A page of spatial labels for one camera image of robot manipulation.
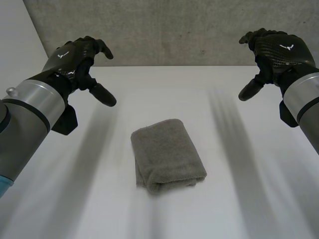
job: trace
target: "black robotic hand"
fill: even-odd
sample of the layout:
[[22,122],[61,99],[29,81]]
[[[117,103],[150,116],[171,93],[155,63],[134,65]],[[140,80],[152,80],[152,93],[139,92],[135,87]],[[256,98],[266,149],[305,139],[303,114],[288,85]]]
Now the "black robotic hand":
[[[307,45],[295,35],[262,28],[248,32],[239,43],[248,44],[260,69],[259,74],[239,93],[242,101],[252,98],[265,84],[279,86],[284,94],[294,81],[318,71]],[[280,103],[280,117],[289,126],[298,126],[283,101]]]
[[115,97],[89,75],[94,57],[100,52],[113,59],[111,50],[102,40],[86,36],[68,41],[53,52],[40,74],[30,78],[50,85],[64,100],[65,110],[52,127],[53,131],[68,135],[77,127],[75,110],[68,104],[69,95],[77,89],[89,89],[96,99],[107,106],[116,104]]
[[100,52],[108,59],[114,58],[111,50],[100,39],[86,36],[73,42],[68,41],[53,52],[42,71],[54,72],[68,79],[71,93],[77,89],[89,89],[101,103],[112,107],[116,104],[114,96],[89,75],[94,57]]

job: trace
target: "white logo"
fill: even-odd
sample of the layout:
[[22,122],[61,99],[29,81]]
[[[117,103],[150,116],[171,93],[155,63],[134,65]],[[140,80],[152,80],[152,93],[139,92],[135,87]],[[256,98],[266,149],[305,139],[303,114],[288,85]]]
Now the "white logo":
[[284,48],[286,48],[286,49],[288,49],[288,50],[290,50],[291,51],[291,49],[294,47],[294,45],[292,44],[291,46],[283,46],[283,45],[280,45],[281,47],[284,47]]
[[69,52],[65,53],[64,55],[58,55],[58,57],[60,57],[60,59],[65,56],[66,54],[68,54]]

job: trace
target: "blue part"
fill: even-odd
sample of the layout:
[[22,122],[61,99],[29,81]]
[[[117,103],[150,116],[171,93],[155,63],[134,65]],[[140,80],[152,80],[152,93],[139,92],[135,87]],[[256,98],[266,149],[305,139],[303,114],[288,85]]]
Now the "blue part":
[[0,176],[0,198],[4,195],[4,193],[8,190],[9,187],[13,185],[13,181]]

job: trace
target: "robotic hand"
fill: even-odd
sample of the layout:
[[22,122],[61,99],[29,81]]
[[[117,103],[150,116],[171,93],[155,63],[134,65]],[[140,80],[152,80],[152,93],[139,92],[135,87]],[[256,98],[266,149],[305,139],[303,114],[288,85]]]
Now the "robotic hand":
[[50,130],[68,135],[77,127],[69,95],[86,90],[107,106],[116,99],[89,75],[94,57],[113,59],[102,40],[86,36],[69,41],[49,57],[42,72],[0,100],[0,197],[13,184]]
[[246,101],[265,84],[281,89],[280,118],[290,127],[300,126],[319,153],[319,69],[305,42],[282,31],[260,29],[239,40],[255,54],[260,73],[239,93]]

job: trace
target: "gray wall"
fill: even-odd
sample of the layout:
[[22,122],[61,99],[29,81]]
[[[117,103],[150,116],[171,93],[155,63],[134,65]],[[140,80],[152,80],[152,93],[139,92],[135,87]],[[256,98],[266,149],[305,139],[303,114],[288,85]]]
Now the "gray wall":
[[115,58],[96,66],[254,65],[238,40],[261,27],[305,40],[319,62],[318,0],[24,0],[48,54],[85,35]]

